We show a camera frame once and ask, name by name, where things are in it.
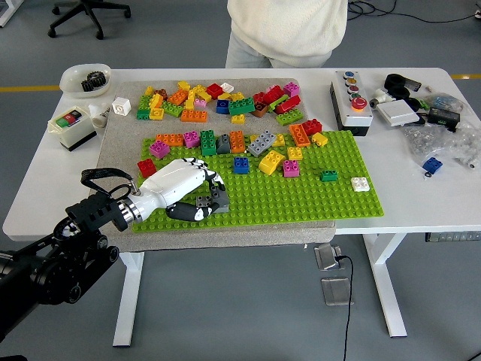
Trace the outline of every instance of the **office chair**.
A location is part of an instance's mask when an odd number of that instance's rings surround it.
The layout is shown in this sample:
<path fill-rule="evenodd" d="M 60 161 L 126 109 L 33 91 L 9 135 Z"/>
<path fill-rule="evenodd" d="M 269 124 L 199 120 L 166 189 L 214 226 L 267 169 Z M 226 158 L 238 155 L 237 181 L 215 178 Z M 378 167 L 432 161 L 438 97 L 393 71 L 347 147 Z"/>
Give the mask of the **office chair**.
<path fill-rule="evenodd" d="M 90 19 L 97 25 L 98 31 L 96 38 L 101 40 L 104 38 L 104 32 L 102 31 L 102 27 L 100 27 L 100 23 L 98 22 L 97 18 L 95 17 L 92 9 L 123 9 L 123 14 L 126 18 L 131 16 L 130 14 L 130 7 L 128 5 L 120 5 L 114 4 L 111 2 L 104 2 L 104 0 L 80 0 L 76 2 L 57 2 L 54 4 L 54 8 L 52 12 L 55 15 L 60 14 L 59 7 L 66 6 L 72 8 L 68 13 L 66 13 L 63 17 L 58 19 L 56 22 L 50 25 L 50 30 L 48 31 L 48 36 L 51 38 L 56 37 L 55 28 L 60 24 L 63 24 L 65 21 L 71 19 L 75 15 L 85 11 L 86 15 L 89 15 Z"/>

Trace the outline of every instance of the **gray felt mat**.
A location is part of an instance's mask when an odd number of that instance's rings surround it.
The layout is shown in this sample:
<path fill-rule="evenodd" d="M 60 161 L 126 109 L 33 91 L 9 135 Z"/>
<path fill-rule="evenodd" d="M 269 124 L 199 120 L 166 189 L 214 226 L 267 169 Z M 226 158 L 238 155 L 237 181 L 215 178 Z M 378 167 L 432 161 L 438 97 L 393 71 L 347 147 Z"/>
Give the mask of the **gray felt mat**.
<path fill-rule="evenodd" d="M 265 92 L 272 85 L 283 87 L 287 83 L 298 83 L 295 79 L 222 79 L 222 80 L 188 80 L 191 86 L 201 84 L 209 86 L 212 83 L 221 85 L 226 82 L 234 86 L 234 93 L 241 92 L 250 97 L 259 92 Z M 233 130 L 242 130 L 245 135 L 260 134 L 269 130 L 274 134 L 287 133 L 287 126 L 281 126 L 276 120 L 276 114 L 266 114 L 263 118 L 246 114 L 245 124 L 232 124 L 230 116 L 218 114 L 216 101 L 207 105 L 207 123 L 184 123 L 180 119 L 165 115 L 164 120 L 137 120 L 136 113 L 140 97 L 145 89 L 152 86 L 154 89 L 166 89 L 170 95 L 178 90 L 177 81 L 150 81 L 122 83 L 117 89 L 116 96 L 129 99 L 132 105 L 130 113 L 124 117 L 111 112 L 105 130 L 100 157 L 97 168 L 120 168 L 132 177 L 138 176 L 137 162 L 140 160 L 142 140 L 154 138 L 156 134 L 184 133 L 196 130 L 212 129 L 216 136 L 230 133 Z M 301 103 L 297 109 L 307 113 Z M 104 180 L 97 182 L 106 189 L 117 185 L 117 180 Z M 166 250 L 182 248 L 205 247 L 244 247 L 264 246 L 278 244 L 303 244 L 329 242 L 335 234 L 335 222 L 314 221 L 304 223 L 280 223 L 268 226 L 238 226 L 218 229 L 183 229 L 168 232 L 133 233 L 131 227 L 124 232 L 108 224 L 102 232 L 117 245 L 122 252 L 135 252 L 142 250 Z"/>

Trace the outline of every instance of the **white robotic hand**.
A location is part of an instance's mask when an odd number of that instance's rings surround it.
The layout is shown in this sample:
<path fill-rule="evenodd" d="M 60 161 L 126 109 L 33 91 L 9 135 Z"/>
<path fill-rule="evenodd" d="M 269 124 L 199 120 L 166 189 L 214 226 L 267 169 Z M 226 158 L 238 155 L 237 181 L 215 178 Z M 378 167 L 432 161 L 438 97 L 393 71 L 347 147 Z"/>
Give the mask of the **white robotic hand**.
<path fill-rule="evenodd" d="M 207 163 L 196 158 L 176 159 L 147 178 L 140 187 L 140 195 L 129 195 L 128 207 L 135 220 L 147 219 L 157 208 L 164 208 L 170 218 L 199 221 L 211 215 L 219 204 L 196 207 L 179 202 L 187 193 L 209 183 L 210 189 L 225 191 L 222 178 L 207 167 Z"/>

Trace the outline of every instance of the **jeans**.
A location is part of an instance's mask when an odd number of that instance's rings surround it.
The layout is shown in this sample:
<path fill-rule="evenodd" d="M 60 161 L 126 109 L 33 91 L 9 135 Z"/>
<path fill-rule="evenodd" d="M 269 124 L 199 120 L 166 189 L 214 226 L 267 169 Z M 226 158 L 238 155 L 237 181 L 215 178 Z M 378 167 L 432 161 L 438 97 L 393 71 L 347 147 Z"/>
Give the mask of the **jeans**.
<path fill-rule="evenodd" d="M 324 56 L 305 56 L 295 58 L 298 66 L 293 66 L 277 59 L 268 58 L 251 48 L 231 32 L 228 43 L 226 68 L 320 68 L 331 57 L 332 52 Z"/>

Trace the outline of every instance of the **lime green lego baseplate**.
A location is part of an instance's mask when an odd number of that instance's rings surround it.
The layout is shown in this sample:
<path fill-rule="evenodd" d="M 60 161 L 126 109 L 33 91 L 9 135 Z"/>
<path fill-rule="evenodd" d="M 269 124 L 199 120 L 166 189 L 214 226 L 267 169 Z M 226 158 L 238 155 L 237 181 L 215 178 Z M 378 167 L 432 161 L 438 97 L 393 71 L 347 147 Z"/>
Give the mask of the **lime green lego baseplate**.
<path fill-rule="evenodd" d="M 359 153 L 351 132 L 323 132 L 328 138 L 324 147 L 311 144 L 303 147 L 303 160 L 298 161 L 300 176 L 284 178 L 282 164 L 272 175 L 259 170 L 259 163 L 268 153 L 259 158 L 250 153 L 220 154 L 202 156 L 200 147 L 171 147 L 163 159 L 156 159 L 149 153 L 149 146 L 155 139 L 144 139 L 141 160 L 151 158 L 157 169 L 174 159 L 195 157 L 203 159 L 209 169 L 220 174 L 230 199 L 228 213 L 212 214 L 201 222 L 185 222 L 167 217 L 165 210 L 156 210 L 147 220 L 135 223 L 133 232 L 158 232 L 172 229 L 212 228 L 224 226 L 253 226 L 260 224 L 291 223 L 314 220 L 339 220 L 346 218 L 380 217 L 384 215 L 377 198 L 368 170 Z M 287 155 L 288 147 L 295 147 L 291 135 L 284 135 L 286 146 L 271 148 Z M 245 136 L 246 144 L 250 137 Z M 249 174 L 234 174 L 234 158 L 249 159 Z M 337 171 L 337 180 L 322 182 L 324 170 Z M 355 192 L 352 177 L 366 177 L 367 192 Z M 139 175 L 139 186 L 144 181 Z M 198 196 L 209 196 L 207 182 L 182 202 L 195 204 Z"/>

